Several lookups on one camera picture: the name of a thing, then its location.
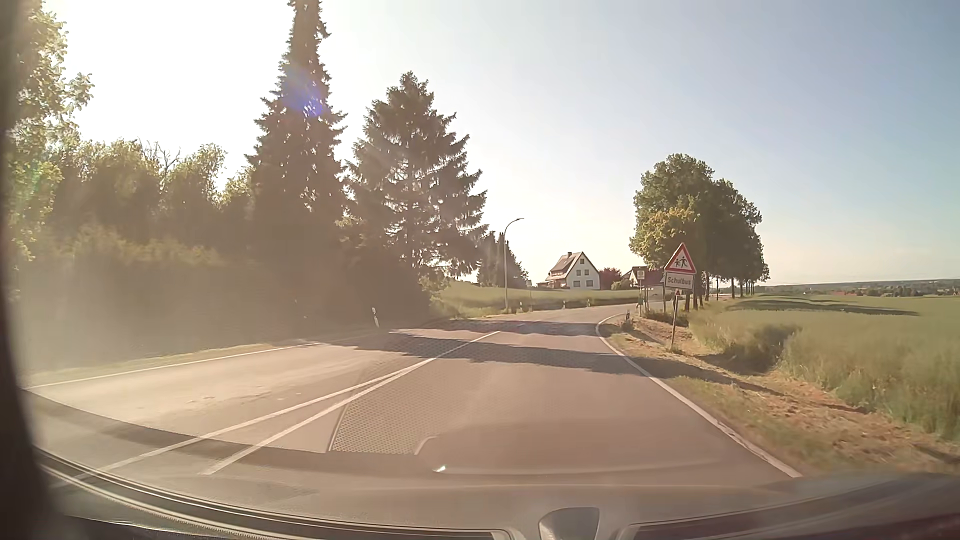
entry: red-bordered triangle sign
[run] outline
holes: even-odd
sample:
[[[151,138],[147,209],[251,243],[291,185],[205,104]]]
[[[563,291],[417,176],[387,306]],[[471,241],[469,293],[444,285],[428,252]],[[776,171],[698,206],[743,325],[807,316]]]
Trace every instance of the red-bordered triangle sign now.
[[[680,274],[697,273],[697,268],[693,265],[693,259],[690,258],[690,252],[686,250],[686,245],[683,242],[677,247],[677,251],[673,252],[673,257],[670,258],[670,262],[666,263],[663,270]]]

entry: dirt shoulder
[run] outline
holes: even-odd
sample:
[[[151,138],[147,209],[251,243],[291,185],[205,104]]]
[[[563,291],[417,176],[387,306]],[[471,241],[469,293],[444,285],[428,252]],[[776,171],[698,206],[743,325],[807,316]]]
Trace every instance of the dirt shoulder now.
[[[878,412],[850,407],[813,384],[776,369],[741,375],[729,362],[677,328],[636,319],[635,329],[604,325],[613,346],[743,437],[805,475],[843,470],[960,473],[960,445]]]

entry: lamp post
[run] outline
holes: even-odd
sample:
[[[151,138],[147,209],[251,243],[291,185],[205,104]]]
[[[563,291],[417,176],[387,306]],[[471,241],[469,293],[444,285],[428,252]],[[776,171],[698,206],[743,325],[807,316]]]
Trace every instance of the lamp post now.
[[[503,308],[505,310],[510,310],[510,299],[508,298],[510,285],[507,283],[507,229],[510,229],[511,225],[521,219],[523,218],[518,217],[503,228]]]

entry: road curve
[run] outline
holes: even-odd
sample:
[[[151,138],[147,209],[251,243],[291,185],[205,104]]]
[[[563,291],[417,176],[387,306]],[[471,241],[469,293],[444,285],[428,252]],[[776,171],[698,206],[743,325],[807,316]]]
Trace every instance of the road curve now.
[[[28,409],[40,448],[179,491],[209,491],[210,479],[314,489],[330,482],[324,467],[401,485],[411,463],[457,481],[786,479],[596,335],[626,309],[454,321],[57,384],[33,389]]]

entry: white road marking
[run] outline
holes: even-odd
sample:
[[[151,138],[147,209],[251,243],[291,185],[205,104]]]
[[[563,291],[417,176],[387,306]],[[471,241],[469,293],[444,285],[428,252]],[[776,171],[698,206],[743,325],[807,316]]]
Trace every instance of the white road marking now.
[[[461,349],[461,348],[463,348],[463,347],[466,347],[466,346],[469,345],[470,343],[475,343],[475,342],[477,342],[477,341],[480,341],[481,339],[485,339],[485,338],[487,338],[487,337],[490,337],[490,336],[494,335],[495,333],[500,333],[500,331],[492,331],[492,332],[490,332],[490,333],[481,335],[480,337],[477,337],[476,339],[472,339],[472,340],[468,341],[467,343],[464,343],[464,344],[462,344],[462,345],[459,345],[459,346],[457,346],[457,347],[454,347],[453,349],[450,349],[449,351],[446,351],[445,353],[442,353],[442,354],[440,354],[440,355],[436,355],[436,356],[434,356],[434,357],[432,357],[432,358],[428,358],[428,359],[426,359],[426,360],[421,360],[420,362],[417,362],[416,364],[414,364],[414,365],[412,365],[412,366],[408,366],[408,367],[405,367],[405,368],[403,368],[403,369],[401,369],[401,370],[398,370],[398,371],[394,372],[393,374],[391,374],[392,376],[391,376],[389,379],[382,380],[381,382],[378,382],[377,384],[375,384],[375,385],[373,385],[373,386],[371,386],[371,387],[369,387],[369,388],[366,388],[366,389],[364,389],[364,390],[362,390],[362,391],[360,391],[360,392],[357,392],[356,394],[353,394],[352,396],[350,396],[350,397],[348,397],[348,398],[346,398],[346,399],[343,399],[343,400],[337,402],[336,404],[331,405],[331,406],[325,408],[324,410],[318,412],[317,414],[314,414],[314,415],[311,416],[310,418],[307,418],[306,420],[297,422],[296,424],[294,424],[293,426],[287,428],[286,430],[283,430],[283,431],[280,431],[280,432],[278,432],[278,433],[275,433],[275,434],[273,434],[273,435],[271,435],[271,436],[263,439],[262,441],[254,444],[254,445],[251,445],[251,446],[249,446],[249,447],[241,450],[240,452],[238,452],[238,453],[236,453],[236,454],[234,454],[234,455],[231,455],[230,457],[228,457],[228,458],[226,458],[226,459],[224,459],[224,460],[222,460],[222,461],[220,461],[220,462],[218,462],[218,463],[215,463],[214,465],[210,466],[209,468],[207,468],[206,470],[204,470],[203,472],[201,472],[201,474],[202,474],[202,475],[212,475],[212,474],[216,473],[217,471],[220,471],[220,470],[223,469],[224,467],[227,467],[229,464],[234,463],[235,461],[237,461],[237,460],[239,460],[239,459],[242,459],[242,458],[244,458],[244,457],[246,457],[246,456],[248,456],[248,455],[250,455],[250,454],[253,454],[253,453],[256,452],[257,450],[260,450],[261,448],[263,448],[263,447],[267,446],[268,444],[270,444],[270,443],[278,440],[279,438],[284,437],[284,436],[286,436],[286,435],[289,435],[290,433],[292,433],[292,432],[294,432],[294,431],[296,431],[296,430],[299,430],[300,428],[306,426],[307,424],[310,424],[311,422],[317,420],[318,418],[321,418],[321,417],[323,417],[323,416],[325,416],[325,415],[333,412],[334,410],[336,410],[336,409],[338,409],[338,408],[340,408],[340,407],[342,407],[342,406],[344,406],[344,405],[347,405],[347,404],[349,404],[349,403],[351,403],[351,402],[353,402],[353,401],[355,401],[355,400],[358,400],[358,399],[366,396],[367,394],[373,392],[373,390],[376,390],[377,388],[379,388],[379,387],[381,387],[381,386],[384,386],[384,385],[386,385],[386,384],[388,384],[388,383],[390,383],[390,382],[393,382],[394,380],[397,380],[397,379],[403,377],[404,375],[406,375],[406,374],[408,374],[408,373],[411,373],[412,371],[414,371],[414,370],[416,370],[416,369],[418,369],[418,368],[420,368],[420,367],[422,367],[422,366],[424,366],[424,365],[432,362],[433,360],[436,360],[437,358],[440,358],[440,357],[442,357],[442,356],[449,355],[450,353],[452,353],[452,352],[454,352],[454,351],[456,351],[456,350],[458,350],[458,349]]]
[[[754,455],[756,455],[756,456],[759,457],[760,459],[766,461],[767,463],[770,463],[771,465],[773,465],[774,467],[776,467],[777,469],[779,469],[781,472],[783,472],[784,474],[786,474],[786,475],[789,476],[790,478],[795,479],[795,478],[799,478],[799,477],[803,476],[803,475],[800,474],[799,471],[797,471],[797,470],[794,469],[793,467],[787,465],[786,463],[780,461],[779,459],[776,459],[775,457],[773,457],[772,455],[770,455],[769,453],[767,453],[765,450],[763,450],[763,449],[760,448],[759,446],[757,446],[757,445],[755,445],[754,443],[752,443],[752,442],[748,441],[747,439],[743,438],[742,435],[740,435],[739,433],[737,433],[736,431],[734,431],[732,428],[730,428],[729,426],[727,426],[727,425],[724,424],[723,422],[720,422],[719,420],[717,420],[712,414],[710,414],[710,413],[706,412],[705,410],[701,409],[699,406],[697,406],[697,404],[691,402],[689,399],[687,399],[686,397],[684,397],[680,392],[674,390],[673,387],[670,386],[669,384],[667,384],[666,382],[663,382],[662,380],[657,379],[656,377],[654,377],[653,375],[651,375],[649,371],[647,371],[647,370],[643,369],[642,367],[636,365],[636,362],[634,362],[629,356],[624,355],[624,354],[621,353],[619,350],[617,350],[616,347],[614,347],[613,345],[611,345],[611,344],[610,344],[610,341],[607,341],[607,338],[600,334],[600,325],[606,323],[607,321],[613,319],[613,317],[617,317],[617,316],[619,316],[619,313],[616,314],[616,315],[611,315],[611,316],[607,317],[606,319],[604,319],[604,320],[600,321],[599,323],[597,323],[597,324],[596,324],[596,327],[594,327],[594,329],[593,329],[593,331],[597,334],[597,337],[599,337],[599,338],[604,342],[604,345],[606,345],[611,351],[617,353],[618,356],[620,356],[621,358],[623,358],[624,360],[626,360],[626,362],[627,362],[628,364],[632,365],[632,366],[634,367],[634,369],[636,369],[638,372],[642,373],[647,379],[652,380],[653,382],[655,382],[660,388],[663,388],[664,390],[666,390],[667,392],[669,392],[671,396],[677,398],[678,400],[681,401],[681,403],[683,403],[684,405],[692,408],[694,412],[696,412],[697,414],[699,414],[700,416],[702,416],[705,420],[707,420],[708,422],[710,422],[711,424],[713,424],[713,426],[714,426],[715,428],[717,428],[718,430],[723,431],[723,433],[724,433],[725,435],[727,435],[729,438],[733,439],[733,441],[734,441],[736,444],[738,444],[738,445],[742,446],[743,448],[747,449],[748,451],[750,451],[751,453],[753,453]]]
[[[263,351],[250,351],[249,353],[238,353],[236,355],[226,355],[226,356],[215,356],[214,358],[202,358],[200,360],[190,360],[188,362],[180,362],[176,364],[164,364],[161,366],[145,367],[140,369],[131,369],[130,371],[118,371],[116,373],[107,373],[104,375],[97,375],[94,377],[84,377],[82,379],[71,379],[71,380],[59,380],[57,382],[47,382],[44,384],[35,384],[33,386],[27,386],[24,390],[33,390],[34,388],[44,388],[47,386],[57,386],[60,384],[69,384],[71,382],[84,382],[85,380],[97,380],[97,379],[106,379],[107,377],[119,377],[121,375],[129,375],[131,373],[141,373],[144,371],[153,371],[155,369],[164,369],[168,367],[177,367],[177,366],[186,366],[190,364],[199,364],[201,362],[211,362],[213,360],[225,360],[227,358],[236,358],[238,356],[247,356],[247,355],[259,355],[262,353],[272,353],[274,351],[284,351],[286,349],[296,349],[297,347],[310,347],[312,345],[333,345],[339,341],[346,341],[348,339],[355,339],[357,337],[365,337],[372,335],[372,333],[364,333],[361,335],[355,335],[353,337],[345,337],[343,339],[337,339],[333,341],[310,341],[308,343],[300,343],[299,345],[287,345],[286,347],[275,347],[273,349],[264,349]]]
[[[149,452],[146,452],[146,453],[143,453],[143,454],[140,454],[140,455],[135,455],[134,457],[128,457],[127,459],[124,459],[123,461],[117,461],[116,463],[112,463],[112,464],[110,464],[110,465],[107,465],[106,467],[101,467],[100,470],[101,470],[101,471],[111,471],[111,470],[116,469],[116,468],[118,468],[118,467],[123,467],[123,466],[125,466],[125,465],[130,465],[131,463],[136,463],[137,461],[140,461],[140,460],[142,460],[142,459],[146,459],[147,457],[153,457],[153,456],[155,456],[155,455],[166,454],[166,453],[168,453],[168,452],[170,452],[170,451],[172,451],[172,450],[176,450],[176,449],[179,449],[179,448],[183,448],[184,446],[189,446],[189,445],[192,445],[192,444],[194,444],[194,443],[198,443],[198,442],[200,442],[200,441],[207,440],[207,439],[209,439],[209,438],[211,438],[211,437],[216,437],[216,436],[218,436],[218,435],[223,435],[224,433],[229,433],[229,432],[234,431],[234,430],[240,430],[240,429],[242,429],[242,428],[247,428],[247,427],[249,427],[249,426],[253,426],[254,424],[259,424],[260,422],[263,422],[263,421],[265,421],[265,420],[270,420],[271,418],[276,418],[277,416],[280,416],[280,415],[282,415],[282,414],[286,414],[286,413],[288,413],[288,412],[293,412],[293,411],[295,411],[295,410],[297,410],[297,409],[301,409],[301,408],[304,408],[304,407],[306,407],[306,406],[309,406],[309,405],[312,405],[312,404],[315,404],[315,403],[319,403],[319,402],[321,402],[321,401],[323,401],[323,400],[328,400],[328,399],[330,399],[330,398],[335,398],[335,397],[337,397],[337,396],[339,396],[339,395],[341,395],[341,394],[345,394],[345,393],[347,393],[347,392],[352,392],[353,390],[356,390],[356,389],[358,389],[358,388],[363,388],[364,386],[367,386],[368,384],[373,384],[373,383],[375,383],[375,382],[378,382],[378,381],[381,381],[381,380],[384,380],[384,379],[388,379],[388,378],[390,378],[390,377],[393,377],[393,376],[397,375],[398,373],[400,373],[400,372],[402,372],[402,371],[403,371],[402,369],[399,369],[399,370],[396,370],[396,371],[394,371],[394,372],[392,372],[392,373],[388,373],[387,375],[381,375],[380,377],[377,377],[377,378],[374,378],[374,379],[370,379],[370,380],[366,380],[366,381],[364,381],[364,382],[360,382],[359,384],[354,384],[354,385],[351,386],[350,388],[344,388],[343,390],[337,390],[336,392],[333,392],[332,394],[327,394],[327,395],[321,396],[321,397],[319,397],[319,398],[314,398],[314,399],[312,399],[312,400],[305,401],[305,402],[303,402],[303,403],[301,403],[301,404],[291,405],[291,406],[288,406],[287,408],[284,408],[284,409],[281,409],[281,410],[278,410],[278,411],[275,411],[275,412],[271,412],[271,413],[269,413],[269,414],[264,414],[263,416],[259,416],[259,417],[257,417],[257,418],[254,418],[254,419],[252,419],[252,420],[248,420],[248,421],[246,421],[246,422],[241,422],[240,424],[235,424],[235,425],[230,426],[230,427],[228,427],[228,428],[223,428],[223,429],[220,429],[220,430],[211,431],[210,433],[205,433],[205,434],[200,435],[200,436],[196,436],[196,437],[193,437],[193,438],[190,438],[190,439],[186,439],[186,440],[184,440],[184,441],[180,441],[179,443],[172,444],[172,445],[170,445],[170,446],[165,446],[165,447],[163,447],[163,448],[157,448],[157,449],[155,449],[155,450],[151,450],[151,451],[149,451]]]

